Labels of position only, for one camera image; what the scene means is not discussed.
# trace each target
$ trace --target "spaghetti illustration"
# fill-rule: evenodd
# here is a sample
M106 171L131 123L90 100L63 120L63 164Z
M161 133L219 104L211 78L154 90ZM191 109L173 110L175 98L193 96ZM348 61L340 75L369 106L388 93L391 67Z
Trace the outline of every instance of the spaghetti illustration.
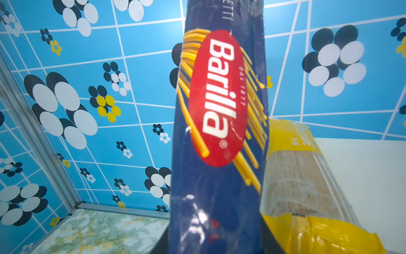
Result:
M210 151L199 133L198 128L193 122L193 118L189 113L188 106L185 103L184 96L187 98L190 96L190 84L197 53L202 42L210 33L210 30L199 28L185 33L182 45L181 62L179 65L178 85L176 88L181 110L189 127L191 137L203 158L208 157L210 155ZM252 67L253 63L248 54L242 47L240 47L240 50L243 53L244 58L244 67L240 68L240 71L245 72L243 78L246 81L246 96L248 98L248 125L245 131L245 140L242 146L247 154L247 158L243 155L243 153L241 153L241 151L239 151L233 159L233 163L242 176L245 184L247 186L253 185L257 192L261 193L261 184L248 163L248 160L255 169L259 168L259 163L247 140L250 141L253 136L262 151L265 150L268 139L265 131L265 128L268 126L268 117L264 114L264 106L256 93L259 89L264 89L265 85L259 82L257 76L255 75Z

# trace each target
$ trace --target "blue pasta package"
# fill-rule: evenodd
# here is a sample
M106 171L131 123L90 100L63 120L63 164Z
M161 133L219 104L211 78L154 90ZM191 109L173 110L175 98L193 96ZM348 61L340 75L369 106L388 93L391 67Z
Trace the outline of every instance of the blue pasta package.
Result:
M189 0L176 88L168 253L263 253L264 84L262 0Z

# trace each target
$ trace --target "blue patterned wall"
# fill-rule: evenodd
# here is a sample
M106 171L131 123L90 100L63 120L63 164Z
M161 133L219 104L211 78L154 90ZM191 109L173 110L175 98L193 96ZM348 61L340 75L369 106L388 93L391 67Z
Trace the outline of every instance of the blue patterned wall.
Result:
M1 253L25 254L69 212L0 92Z
M0 51L80 198L168 211L186 0L3 4ZM270 117L406 140L406 2L265 0L264 16Z

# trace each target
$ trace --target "barilla logo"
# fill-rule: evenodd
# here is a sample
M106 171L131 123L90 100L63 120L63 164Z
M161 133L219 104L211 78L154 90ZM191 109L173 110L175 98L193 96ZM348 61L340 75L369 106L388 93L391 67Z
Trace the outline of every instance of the barilla logo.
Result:
M190 82L189 112L209 156L207 164L229 164L241 150L247 128L248 94L244 59L234 36L216 30L206 36L196 56Z

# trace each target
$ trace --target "plastic wrapping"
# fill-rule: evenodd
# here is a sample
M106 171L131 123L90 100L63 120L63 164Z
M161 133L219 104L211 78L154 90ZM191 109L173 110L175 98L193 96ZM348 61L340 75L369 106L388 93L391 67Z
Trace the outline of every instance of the plastic wrapping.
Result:
M169 253L262 253L268 148L261 0L189 0L177 84Z
M287 254L385 253L361 228L308 126L272 120L269 142L260 211L272 240Z

